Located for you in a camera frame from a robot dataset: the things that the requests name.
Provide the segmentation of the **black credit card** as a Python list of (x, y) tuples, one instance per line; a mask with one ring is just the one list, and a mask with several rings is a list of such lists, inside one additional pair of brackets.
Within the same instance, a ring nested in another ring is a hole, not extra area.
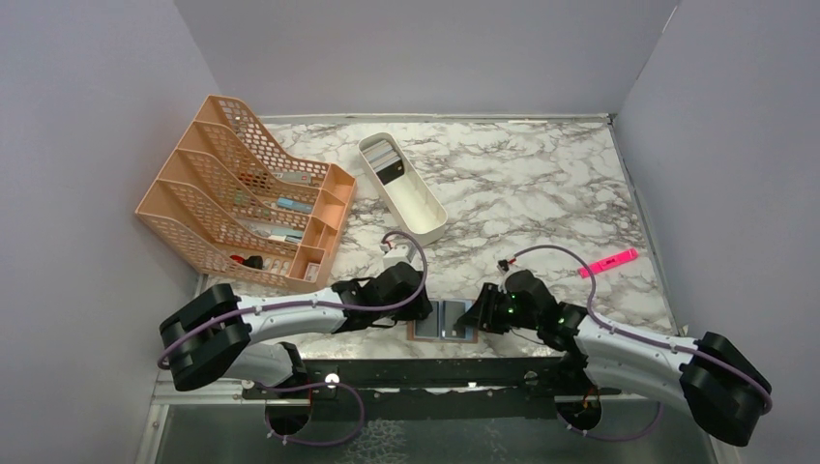
[(465, 339), (466, 330), (454, 328), (454, 322), (466, 310), (461, 301), (445, 301), (442, 307), (442, 336), (446, 339)]
[(423, 320), (414, 322), (413, 336), (415, 339), (438, 339), (439, 331), (439, 309), (438, 302), (431, 303), (431, 311)]

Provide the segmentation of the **brown leather card holder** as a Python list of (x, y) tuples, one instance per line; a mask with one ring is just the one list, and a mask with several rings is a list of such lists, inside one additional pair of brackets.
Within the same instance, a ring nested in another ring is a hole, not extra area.
[(407, 324), (409, 341), (435, 343), (478, 342), (478, 332), (472, 327), (459, 326), (458, 319), (473, 305), (472, 300), (431, 300), (432, 311), (424, 320)]

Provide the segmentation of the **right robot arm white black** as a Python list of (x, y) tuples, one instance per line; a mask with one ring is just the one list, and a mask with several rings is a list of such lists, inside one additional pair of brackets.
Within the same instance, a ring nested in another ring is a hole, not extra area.
[(563, 353), (560, 385), (635, 393), (678, 409), (712, 437), (748, 445), (771, 409), (771, 383), (725, 336), (662, 335), (618, 326), (578, 304), (557, 301), (529, 271), (513, 271), (501, 285), (485, 283), (458, 325), (492, 334), (536, 333)]

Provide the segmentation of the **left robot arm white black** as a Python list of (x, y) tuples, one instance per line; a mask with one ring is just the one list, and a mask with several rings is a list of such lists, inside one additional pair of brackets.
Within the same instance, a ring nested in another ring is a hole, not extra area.
[(426, 269), (399, 262), (376, 277), (270, 301), (245, 300), (231, 285), (217, 284), (161, 323), (158, 366), (170, 372), (179, 392), (234, 378), (292, 396), (303, 387), (305, 369), (285, 337), (363, 331), (381, 319), (423, 320), (432, 310), (426, 278)]

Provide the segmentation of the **stack of credit cards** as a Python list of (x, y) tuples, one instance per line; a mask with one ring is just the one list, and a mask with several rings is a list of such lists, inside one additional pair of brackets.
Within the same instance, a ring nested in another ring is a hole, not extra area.
[(364, 150), (367, 164), (382, 185), (387, 185), (405, 173), (404, 161), (388, 140), (380, 140)]

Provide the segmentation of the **white oblong plastic tray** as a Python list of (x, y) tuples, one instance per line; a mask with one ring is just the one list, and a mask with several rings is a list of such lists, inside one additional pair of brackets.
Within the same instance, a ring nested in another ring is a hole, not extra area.
[[(364, 157), (364, 150), (380, 140), (388, 140), (404, 161), (404, 175), (387, 185), (378, 181)], [(361, 140), (358, 151), (367, 178), (387, 205), (396, 225), (423, 246), (441, 239), (445, 233), (448, 213), (394, 137), (387, 132), (378, 132)]]

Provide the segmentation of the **red black item in organizer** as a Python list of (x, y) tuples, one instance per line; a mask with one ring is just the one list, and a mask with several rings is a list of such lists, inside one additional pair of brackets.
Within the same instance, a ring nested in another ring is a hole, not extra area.
[(256, 270), (263, 270), (264, 269), (264, 259), (260, 255), (250, 255), (248, 257), (243, 257), (238, 254), (232, 254), (230, 258), (241, 264), (245, 267), (249, 267)]

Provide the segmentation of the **pink highlighter marker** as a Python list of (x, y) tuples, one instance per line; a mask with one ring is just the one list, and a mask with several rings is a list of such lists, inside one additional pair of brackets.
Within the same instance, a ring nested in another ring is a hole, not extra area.
[(578, 274), (581, 278), (589, 278), (590, 275), (598, 275), (611, 269), (628, 264), (639, 257), (639, 252), (635, 248), (630, 248), (621, 251), (599, 261), (588, 264), (586, 267), (581, 266), (578, 269)]

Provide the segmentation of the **blue item in organizer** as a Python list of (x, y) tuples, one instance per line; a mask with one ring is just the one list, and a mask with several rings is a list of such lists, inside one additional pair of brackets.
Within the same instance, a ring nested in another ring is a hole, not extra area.
[(298, 200), (293, 200), (286, 197), (280, 197), (277, 199), (276, 205), (279, 208), (295, 211), (305, 215), (311, 215), (313, 211), (313, 206), (310, 203), (304, 203)]

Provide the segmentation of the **orange mesh file organizer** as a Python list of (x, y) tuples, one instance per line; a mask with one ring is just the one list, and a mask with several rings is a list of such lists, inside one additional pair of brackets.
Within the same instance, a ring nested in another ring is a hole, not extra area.
[[(307, 293), (330, 276), (355, 190), (340, 166), (288, 154), (243, 101), (210, 95), (135, 213), (202, 274)], [(260, 255), (264, 269), (232, 254)]]

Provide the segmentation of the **black mounting rail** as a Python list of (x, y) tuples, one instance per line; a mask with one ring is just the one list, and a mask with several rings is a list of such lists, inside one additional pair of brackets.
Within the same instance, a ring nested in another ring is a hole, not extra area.
[(559, 357), (308, 360), (309, 392), (245, 389), (273, 412), (307, 412), (317, 421), (358, 415), (425, 421), (525, 418), (553, 420), (559, 402), (578, 402), (592, 384)]

